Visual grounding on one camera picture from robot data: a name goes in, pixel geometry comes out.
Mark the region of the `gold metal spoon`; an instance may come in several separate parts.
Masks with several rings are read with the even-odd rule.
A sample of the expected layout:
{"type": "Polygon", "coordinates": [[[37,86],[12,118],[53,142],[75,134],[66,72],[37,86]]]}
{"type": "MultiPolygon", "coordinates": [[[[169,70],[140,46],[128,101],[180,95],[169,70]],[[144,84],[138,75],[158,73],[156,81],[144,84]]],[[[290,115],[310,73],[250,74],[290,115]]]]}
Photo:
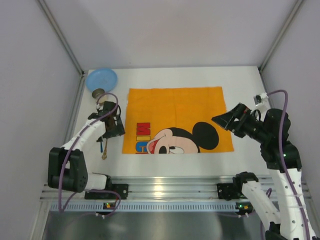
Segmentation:
{"type": "Polygon", "coordinates": [[[104,142],[104,148],[103,148],[103,152],[102,152],[102,156],[101,156],[102,160],[106,160],[106,158],[107,158],[107,144],[108,144],[108,140],[106,139],[104,142]]]}

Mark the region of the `orange Mickey Mouse placemat cloth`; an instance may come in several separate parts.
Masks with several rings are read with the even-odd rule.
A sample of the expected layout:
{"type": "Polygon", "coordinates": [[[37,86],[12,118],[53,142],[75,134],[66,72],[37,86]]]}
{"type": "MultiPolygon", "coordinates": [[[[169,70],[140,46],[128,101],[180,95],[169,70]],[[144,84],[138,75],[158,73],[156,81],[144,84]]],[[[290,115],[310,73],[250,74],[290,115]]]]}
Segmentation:
{"type": "Polygon", "coordinates": [[[234,151],[231,134],[212,118],[227,111],[223,89],[132,88],[125,116],[124,154],[234,151]]]}

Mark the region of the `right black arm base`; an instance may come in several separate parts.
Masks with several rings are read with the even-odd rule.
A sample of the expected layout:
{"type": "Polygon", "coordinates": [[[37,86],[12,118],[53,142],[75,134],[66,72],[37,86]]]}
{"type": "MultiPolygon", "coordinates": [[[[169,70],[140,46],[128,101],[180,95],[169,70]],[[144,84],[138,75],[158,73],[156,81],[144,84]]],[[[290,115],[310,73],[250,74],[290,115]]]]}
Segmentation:
{"type": "Polygon", "coordinates": [[[247,199],[242,193],[242,185],[234,184],[234,183],[218,183],[217,194],[219,200],[239,200],[239,199],[247,199]]]}

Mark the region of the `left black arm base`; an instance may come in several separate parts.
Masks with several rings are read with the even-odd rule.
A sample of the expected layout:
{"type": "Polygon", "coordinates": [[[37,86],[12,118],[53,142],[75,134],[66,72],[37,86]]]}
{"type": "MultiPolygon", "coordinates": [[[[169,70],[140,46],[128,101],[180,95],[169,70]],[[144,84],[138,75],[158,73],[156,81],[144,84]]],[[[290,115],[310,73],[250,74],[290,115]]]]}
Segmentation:
{"type": "Polygon", "coordinates": [[[129,193],[129,185],[126,183],[113,183],[105,190],[91,190],[84,195],[85,200],[126,200],[129,193]]]}

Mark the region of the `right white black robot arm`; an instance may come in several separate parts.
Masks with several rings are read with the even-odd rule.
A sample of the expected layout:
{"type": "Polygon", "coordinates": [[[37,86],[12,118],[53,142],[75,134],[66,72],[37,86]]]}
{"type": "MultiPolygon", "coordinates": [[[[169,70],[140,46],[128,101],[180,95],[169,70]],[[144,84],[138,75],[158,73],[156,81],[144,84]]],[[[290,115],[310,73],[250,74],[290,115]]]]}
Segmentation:
{"type": "Polygon", "coordinates": [[[288,141],[291,126],[288,114],[267,110],[264,120],[243,103],[214,116],[212,121],[239,138],[250,137],[260,144],[260,153],[273,180],[277,205],[262,190],[252,172],[233,177],[236,189],[245,196],[265,230],[267,240],[317,240],[308,218],[302,189],[302,164],[298,149],[288,141]]]}

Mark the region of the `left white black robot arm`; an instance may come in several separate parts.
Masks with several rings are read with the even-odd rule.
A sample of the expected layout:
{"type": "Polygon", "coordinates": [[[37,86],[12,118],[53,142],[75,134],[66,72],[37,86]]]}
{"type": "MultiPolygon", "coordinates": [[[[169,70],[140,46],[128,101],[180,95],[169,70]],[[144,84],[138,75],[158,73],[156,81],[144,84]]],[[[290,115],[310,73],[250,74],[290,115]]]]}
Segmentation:
{"type": "Polygon", "coordinates": [[[61,147],[49,152],[47,184],[50,188],[81,193],[106,190],[110,177],[94,173],[90,152],[98,143],[125,134],[121,108],[115,102],[105,101],[97,112],[91,113],[80,131],[61,147]]]}

